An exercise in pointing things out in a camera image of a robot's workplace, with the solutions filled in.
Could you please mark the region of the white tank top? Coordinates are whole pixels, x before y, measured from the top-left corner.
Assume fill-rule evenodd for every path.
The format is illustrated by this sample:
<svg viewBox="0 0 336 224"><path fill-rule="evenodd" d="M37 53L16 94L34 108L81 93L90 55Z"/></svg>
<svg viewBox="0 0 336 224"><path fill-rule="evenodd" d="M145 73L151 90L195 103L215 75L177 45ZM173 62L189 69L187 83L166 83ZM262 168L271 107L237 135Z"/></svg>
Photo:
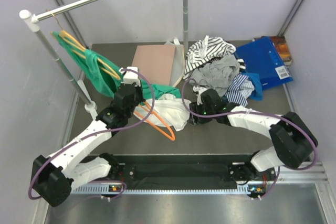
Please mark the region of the white tank top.
<svg viewBox="0 0 336 224"><path fill-rule="evenodd" d="M177 132L185 128L187 121L190 118L190 113L183 105L181 98L177 98L175 95L167 93L162 95L158 100L155 100L154 103L153 113L155 111L168 126L174 127ZM148 112L140 106L135 108L134 116L139 120L147 114ZM151 122L159 127L166 127L154 114L151 114L145 122Z"/></svg>

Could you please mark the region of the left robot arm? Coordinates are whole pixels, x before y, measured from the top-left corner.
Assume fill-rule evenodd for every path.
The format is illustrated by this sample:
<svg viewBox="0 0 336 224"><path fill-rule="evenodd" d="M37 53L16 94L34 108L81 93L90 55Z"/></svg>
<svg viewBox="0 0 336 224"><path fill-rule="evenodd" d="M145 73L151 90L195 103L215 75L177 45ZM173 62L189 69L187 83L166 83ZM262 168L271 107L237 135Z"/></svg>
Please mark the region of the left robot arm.
<svg viewBox="0 0 336 224"><path fill-rule="evenodd" d="M128 120L142 102L141 85L120 85L110 106L82 133L48 157L40 155L34 160L28 197L43 198L50 206L57 207L78 187L98 178L116 179L119 168L112 155L104 153L86 163L83 160L118 132L129 129Z"/></svg>

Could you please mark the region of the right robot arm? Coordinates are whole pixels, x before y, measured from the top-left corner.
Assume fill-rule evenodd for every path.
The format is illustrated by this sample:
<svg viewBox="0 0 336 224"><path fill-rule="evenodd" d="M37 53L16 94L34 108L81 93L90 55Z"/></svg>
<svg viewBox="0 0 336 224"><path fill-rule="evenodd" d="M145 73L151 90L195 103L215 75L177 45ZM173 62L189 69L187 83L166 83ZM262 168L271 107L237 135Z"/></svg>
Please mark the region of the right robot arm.
<svg viewBox="0 0 336 224"><path fill-rule="evenodd" d="M265 171L280 166L299 169L310 154L316 153L317 139L294 112L265 114L229 102L214 89L193 87L193 92L197 95L197 101L189 105L192 125L216 120L219 124L258 133L272 142L272 147L253 153L237 167L238 171L231 171L235 180L256 180Z"/></svg>

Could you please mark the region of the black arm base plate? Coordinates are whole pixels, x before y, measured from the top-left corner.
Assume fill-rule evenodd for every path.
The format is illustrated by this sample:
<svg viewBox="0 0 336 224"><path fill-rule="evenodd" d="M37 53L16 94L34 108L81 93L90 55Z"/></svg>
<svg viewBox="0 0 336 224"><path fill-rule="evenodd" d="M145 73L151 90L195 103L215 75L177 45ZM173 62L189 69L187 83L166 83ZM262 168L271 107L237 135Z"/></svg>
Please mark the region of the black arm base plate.
<svg viewBox="0 0 336 224"><path fill-rule="evenodd" d="M121 176L126 182L148 182L162 178L172 185L182 178L216 178L245 183L261 179L250 155L111 155L109 177Z"/></svg>

